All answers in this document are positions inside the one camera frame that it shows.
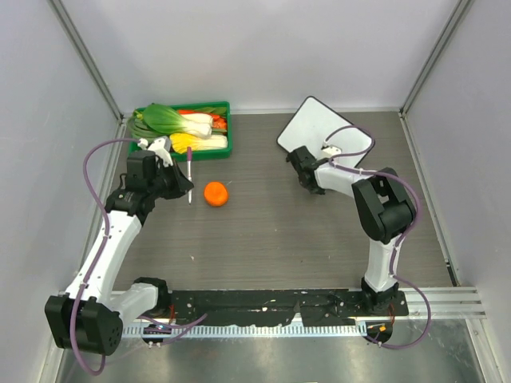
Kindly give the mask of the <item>white marker with magenta cap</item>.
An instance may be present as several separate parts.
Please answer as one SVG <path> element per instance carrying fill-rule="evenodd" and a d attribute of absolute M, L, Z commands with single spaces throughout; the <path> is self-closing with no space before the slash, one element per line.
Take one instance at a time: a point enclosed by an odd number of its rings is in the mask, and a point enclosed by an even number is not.
<path fill-rule="evenodd" d="M 192 148 L 191 146 L 187 147 L 187 177 L 188 181 L 192 182 Z M 192 204 L 192 189 L 188 190 L 188 205 Z"/>

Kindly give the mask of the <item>small white whiteboard black frame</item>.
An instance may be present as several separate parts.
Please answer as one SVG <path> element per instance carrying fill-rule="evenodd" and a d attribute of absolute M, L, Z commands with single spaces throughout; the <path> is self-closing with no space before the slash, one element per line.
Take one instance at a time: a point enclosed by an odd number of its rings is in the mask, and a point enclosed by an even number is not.
<path fill-rule="evenodd" d="M 368 132 L 313 96 L 299 106 L 276 142 L 288 153 L 306 146 L 316 159 L 324 158 L 323 146 L 336 146 L 343 153 L 335 162 L 349 168 L 356 168 L 374 147 L 374 139 Z"/>

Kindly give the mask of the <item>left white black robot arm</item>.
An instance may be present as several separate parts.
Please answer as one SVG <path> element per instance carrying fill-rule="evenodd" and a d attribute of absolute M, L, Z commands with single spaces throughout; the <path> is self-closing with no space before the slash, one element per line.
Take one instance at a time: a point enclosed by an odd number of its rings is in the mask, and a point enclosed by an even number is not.
<path fill-rule="evenodd" d="M 143 314 L 162 318 L 171 304 L 166 281 L 139 277 L 114 297 L 113 284 L 128 249 L 158 199 L 178 199 L 193 184 L 165 148 L 129 154 L 124 183 L 105 201 L 107 218 L 78 275 L 63 294 L 46 302 L 45 315 L 61 349 L 109 356 L 125 326 Z"/>

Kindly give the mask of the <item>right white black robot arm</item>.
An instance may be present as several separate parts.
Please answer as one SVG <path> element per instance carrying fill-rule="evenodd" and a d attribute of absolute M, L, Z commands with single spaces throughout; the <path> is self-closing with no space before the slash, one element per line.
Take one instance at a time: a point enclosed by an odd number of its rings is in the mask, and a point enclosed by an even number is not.
<path fill-rule="evenodd" d="M 342 166 L 337 156 L 316 159 L 302 146 L 287 154 L 299 183 L 312 194 L 327 190 L 355 201 L 363 231 L 370 240 L 368 266 L 361 280 L 361 306 L 371 315 L 382 313 L 398 293 L 395 269 L 404 238 L 417 216 L 410 186 L 391 168 L 381 171 Z"/>

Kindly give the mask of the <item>orange mandarin fruit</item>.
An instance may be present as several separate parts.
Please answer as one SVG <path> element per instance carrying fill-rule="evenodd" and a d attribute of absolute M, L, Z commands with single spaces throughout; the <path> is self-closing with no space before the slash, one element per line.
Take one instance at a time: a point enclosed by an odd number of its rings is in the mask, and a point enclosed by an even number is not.
<path fill-rule="evenodd" d="M 204 199 L 212 207 L 221 207 L 228 202 L 228 190 L 221 182 L 209 182 L 204 187 Z"/>

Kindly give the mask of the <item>yellow white napa cabbage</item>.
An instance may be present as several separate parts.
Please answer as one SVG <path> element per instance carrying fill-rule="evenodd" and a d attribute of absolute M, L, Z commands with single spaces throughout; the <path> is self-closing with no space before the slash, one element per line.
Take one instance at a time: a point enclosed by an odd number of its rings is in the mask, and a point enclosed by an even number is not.
<path fill-rule="evenodd" d="M 174 133 L 169 136 L 172 150 L 179 154 L 185 154 L 190 148 L 193 152 L 225 149 L 228 147 L 228 138 L 221 135 L 211 135 L 208 138 L 200 138 L 187 133 Z"/>

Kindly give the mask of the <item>green plastic vegetable tray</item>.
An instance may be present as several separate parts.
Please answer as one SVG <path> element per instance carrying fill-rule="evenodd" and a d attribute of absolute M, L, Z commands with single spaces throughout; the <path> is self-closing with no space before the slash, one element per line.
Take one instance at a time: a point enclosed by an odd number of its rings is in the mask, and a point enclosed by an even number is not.
<path fill-rule="evenodd" d="M 178 109 L 202 109 L 202 108 L 206 108 L 206 107 L 222 108 L 222 109 L 226 108 L 225 117 L 226 117 L 227 124 L 228 124 L 227 129 L 226 130 L 212 129 L 212 135 L 226 136 L 228 138 L 228 147 L 225 149 L 192 152 L 192 158 L 194 160 L 217 160 L 217 159 L 228 158 L 231 155 L 231 152 L 232 152 L 231 105 L 227 101 L 213 101 L 213 102 L 199 103 L 199 104 L 167 105 L 167 106 L 175 109 L 176 111 Z M 135 110 L 142 112 L 145 108 L 146 107 L 138 108 Z M 159 133 L 159 132 L 156 132 L 156 133 L 158 134 L 158 137 L 167 136 L 167 135 Z M 172 148 L 170 149 L 170 152 L 171 152 L 171 156 L 173 159 L 178 160 L 178 161 L 186 160 L 186 153 L 185 154 L 176 153 L 172 150 Z"/>

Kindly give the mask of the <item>green long vegetable stalks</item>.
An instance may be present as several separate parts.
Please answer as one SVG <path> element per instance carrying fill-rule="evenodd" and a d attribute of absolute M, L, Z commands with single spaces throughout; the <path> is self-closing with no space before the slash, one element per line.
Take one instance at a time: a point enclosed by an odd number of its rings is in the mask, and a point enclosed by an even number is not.
<path fill-rule="evenodd" d="M 158 137 L 158 134 L 145 124 L 142 113 L 137 110 L 135 110 L 132 116 L 127 120 L 126 126 L 132 138 L 153 141 Z"/>

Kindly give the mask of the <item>green white bok choy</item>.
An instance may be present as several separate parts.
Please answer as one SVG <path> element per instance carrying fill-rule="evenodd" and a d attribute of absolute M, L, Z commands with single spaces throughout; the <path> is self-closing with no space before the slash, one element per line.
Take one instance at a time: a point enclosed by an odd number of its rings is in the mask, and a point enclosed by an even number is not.
<path fill-rule="evenodd" d="M 212 118 L 208 118 L 205 122 L 189 120 L 175 109 L 160 104 L 149 105 L 141 112 L 141 119 L 146 125 L 167 136 L 187 133 L 199 138 L 209 138 L 212 135 Z"/>

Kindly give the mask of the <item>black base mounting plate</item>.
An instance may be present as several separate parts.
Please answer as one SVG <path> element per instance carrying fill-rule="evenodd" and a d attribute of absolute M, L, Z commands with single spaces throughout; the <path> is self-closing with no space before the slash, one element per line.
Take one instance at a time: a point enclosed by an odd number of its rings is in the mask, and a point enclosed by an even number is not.
<path fill-rule="evenodd" d="M 406 296 L 395 290 L 372 298 L 362 290 L 174 290 L 146 312 L 179 325 L 205 316 L 202 326 L 288 326 L 298 314 L 303 325 L 350 325 L 358 317 L 405 317 Z"/>

